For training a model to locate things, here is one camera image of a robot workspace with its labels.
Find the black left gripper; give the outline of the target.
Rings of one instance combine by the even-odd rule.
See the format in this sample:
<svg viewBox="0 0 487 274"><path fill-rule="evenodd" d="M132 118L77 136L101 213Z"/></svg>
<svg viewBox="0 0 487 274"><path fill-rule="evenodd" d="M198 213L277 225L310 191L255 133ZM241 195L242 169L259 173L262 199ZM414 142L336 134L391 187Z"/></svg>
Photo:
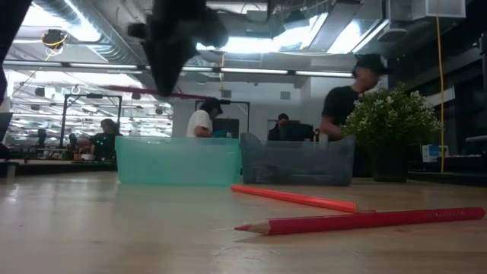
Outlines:
<svg viewBox="0 0 487 274"><path fill-rule="evenodd" d="M214 47L228 42L226 26L205 0L154 0L145 22L129 24L127 34L148 41L146 58L161 96L173 93L182 68L190 59L190 40Z"/></svg>

